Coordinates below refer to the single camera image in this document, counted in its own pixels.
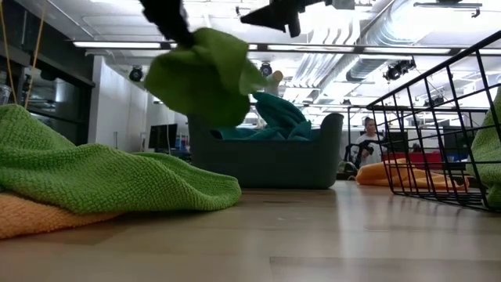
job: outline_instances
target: green knitted blanket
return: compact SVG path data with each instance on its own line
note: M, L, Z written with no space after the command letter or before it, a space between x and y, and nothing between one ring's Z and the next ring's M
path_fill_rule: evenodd
M497 118L501 122L501 87L498 88L496 98L494 99L494 108L497 113ZM489 111L485 116L482 126L494 125L494 117ZM496 128L487 128L479 130L471 150L477 161L500 161L501 160L501 143ZM477 164L478 174L482 183L488 186L487 202L495 208L501 208L501 164ZM471 164L467 164L467 171L475 176L475 171Z
M199 210L234 205L233 177L166 154L75 146L20 106L0 106L0 186L77 214Z

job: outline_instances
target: red object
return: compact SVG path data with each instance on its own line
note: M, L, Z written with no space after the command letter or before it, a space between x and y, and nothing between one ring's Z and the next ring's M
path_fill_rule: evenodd
M426 162L428 163L429 169L442 169L442 155L440 152L435 153L424 153ZM406 159L407 155L405 153L383 153L383 160L398 160ZM411 164L414 164L418 169L425 169L423 153L409 153L409 160Z

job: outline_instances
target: green cloth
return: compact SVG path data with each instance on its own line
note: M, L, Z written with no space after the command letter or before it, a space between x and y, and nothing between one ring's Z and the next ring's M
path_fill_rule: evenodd
M498 88L497 96L494 99L494 108L501 123L501 87ZM485 116L482 126L488 125L494 125L491 111ZM471 150L475 162L501 160L501 142L499 141L496 128L479 130L471 145ZM488 204L496 208L501 208L501 164L477 164L477 170L482 183L488 187ZM470 175L475 176L473 165L467 164L467 171Z
M313 139L312 123L291 102L280 97L256 92L256 110L266 121L261 130L249 128L220 128L217 136L222 139L247 140L301 140Z
M267 81L247 59L246 42L210 28L193 35L191 49L153 60L145 88L174 111L199 114L214 127L237 126L249 111L248 95Z
M16 105L0 106L0 186L77 214L234 205L237 180L166 154L75 146Z

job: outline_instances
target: teal blanket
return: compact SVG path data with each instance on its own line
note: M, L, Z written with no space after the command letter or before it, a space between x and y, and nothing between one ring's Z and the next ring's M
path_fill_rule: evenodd
M221 139L246 140L311 140L314 139L312 123L291 102L277 96L256 92L256 110L266 121L263 129L220 128Z

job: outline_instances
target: wire basket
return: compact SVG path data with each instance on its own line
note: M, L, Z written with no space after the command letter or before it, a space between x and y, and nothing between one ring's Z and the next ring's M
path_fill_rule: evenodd
M501 67L500 54L489 49L500 39L498 31L368 105L378 136L386 132L380 146L394 194L501 212L488 201L491 191L479 173L482 166L501 164L501 156L479 161L471 149L487 128L495 128L501 142L501 113L493 103L501 76L486 71ZM465 66L474 72L467 74ZM483 125L489 110L493 125Z

